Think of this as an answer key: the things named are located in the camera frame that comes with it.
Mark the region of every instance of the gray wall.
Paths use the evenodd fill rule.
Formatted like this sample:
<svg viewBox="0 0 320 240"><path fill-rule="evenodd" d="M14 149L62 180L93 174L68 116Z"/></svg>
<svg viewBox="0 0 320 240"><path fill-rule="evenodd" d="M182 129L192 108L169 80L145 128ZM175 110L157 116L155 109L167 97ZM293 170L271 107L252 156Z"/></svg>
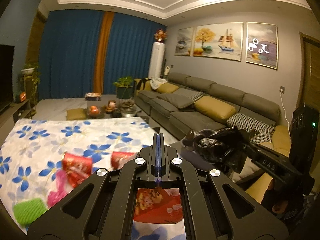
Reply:
<svg viewBox="0 0 320 240"><path fill-rule="evenodd" d="M26 60L29 34L41 0L11 0L0 18L0 44L14 48L12 66L13 92L19 89L19 72Z"/></svg>
<svg viewBox="0 0 320 240"><path fill-rule="evenodd" d="M320 40L320 25L311 11L308 17L292 15L284 17L280 14L243 12L221 17L208 17L179 25L168 26L166 40L166 65L174 65L171 71L213 80L219 84L241 89L268 100L281 107L280 86L285 87L283 102L289 122L297 103L301 78L301 45L299 32ZM204 58L174 56L177 31L179 29L227 22L244 23L244 39L241 62ZM245 62L246 22L270 23L278 26L279 63L278 70ZM286 124L284 114L282 123Z"/></svg>

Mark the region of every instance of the black and white patterned pillow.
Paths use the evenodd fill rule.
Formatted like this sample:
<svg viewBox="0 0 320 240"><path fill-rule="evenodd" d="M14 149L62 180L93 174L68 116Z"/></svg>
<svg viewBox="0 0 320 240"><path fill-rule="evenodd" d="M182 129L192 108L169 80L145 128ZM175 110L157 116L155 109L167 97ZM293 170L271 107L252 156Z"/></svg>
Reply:
<svg viewBox="0 0 320 240"><path fill-rule="evenodd" d="M263 143L263 142L272 142L272 135L270 131L263 131L253 138L250 139L250 142L252 143Z"/></svg>
<svg viewBox="0 0 320 240"><path fill-rule="evenodd" d="M242 113L236 113L231 116L227 120L227 125L229 127L236 126L238 129L244 129L249 133L251 130L257 130L259 133L268 131L271 136L273 135L273 132L275 130L272 125L266 124Z"/></svg>
<svg viewBox="0 0 320 240"><path fill-rule="evenodd" d="M185 88L179 88L175 92L173 92L173 94L177 94L177 95L180 95L180 96L184 96L184 97L190 98L190 99L193 100L194 103L196 101L198 101L201 97L203 97L203 92L192 91L192 90L188 90L188 89L185 89Z"/></svg>

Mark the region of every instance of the pink plush toy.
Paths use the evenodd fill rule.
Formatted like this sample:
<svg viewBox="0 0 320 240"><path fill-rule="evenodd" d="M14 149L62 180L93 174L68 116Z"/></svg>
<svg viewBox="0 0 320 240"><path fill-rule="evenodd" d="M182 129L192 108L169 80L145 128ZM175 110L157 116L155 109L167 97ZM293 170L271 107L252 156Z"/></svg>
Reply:
<svg viewBox="0 0 320 240"><path fill-rule="evenodd" d="M49 208L54 206L60 200L62 200L68 193L64 189L67 183L67 174L63 170L59 170L56 173L56 185L57 191L50 191L47 199L47 205Z"/></svg>

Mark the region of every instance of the blue curtain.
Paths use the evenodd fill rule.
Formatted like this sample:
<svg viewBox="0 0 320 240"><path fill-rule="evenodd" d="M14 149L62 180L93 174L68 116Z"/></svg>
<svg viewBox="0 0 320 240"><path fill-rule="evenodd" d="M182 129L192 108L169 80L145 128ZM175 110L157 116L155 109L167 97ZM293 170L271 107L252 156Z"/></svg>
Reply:
<svg viewBox="0 0 320 240"><path fill-rule="evenodd" d="M154 34L166 26L146 19L115 13L107 47L104 94L115 94L118 78L148 76Z"/></svg>
<svg viewBox="0 0 320 240"><path fill-rule="evenodd" d="M42 34L39 98L78 98L92 91L103 11L51 11Z"/></svg>

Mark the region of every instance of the white tower air conditioner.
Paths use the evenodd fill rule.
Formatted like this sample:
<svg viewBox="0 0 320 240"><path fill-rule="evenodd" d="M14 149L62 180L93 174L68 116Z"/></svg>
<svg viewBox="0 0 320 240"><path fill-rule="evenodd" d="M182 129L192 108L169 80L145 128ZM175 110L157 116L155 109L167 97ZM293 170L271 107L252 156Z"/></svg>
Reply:
<svg viewBox="0 0 320 240"><path fill-rule="evenodd" d="M164 56L164 43L154 42L152 46L148 78L159 78Z"/></svg>

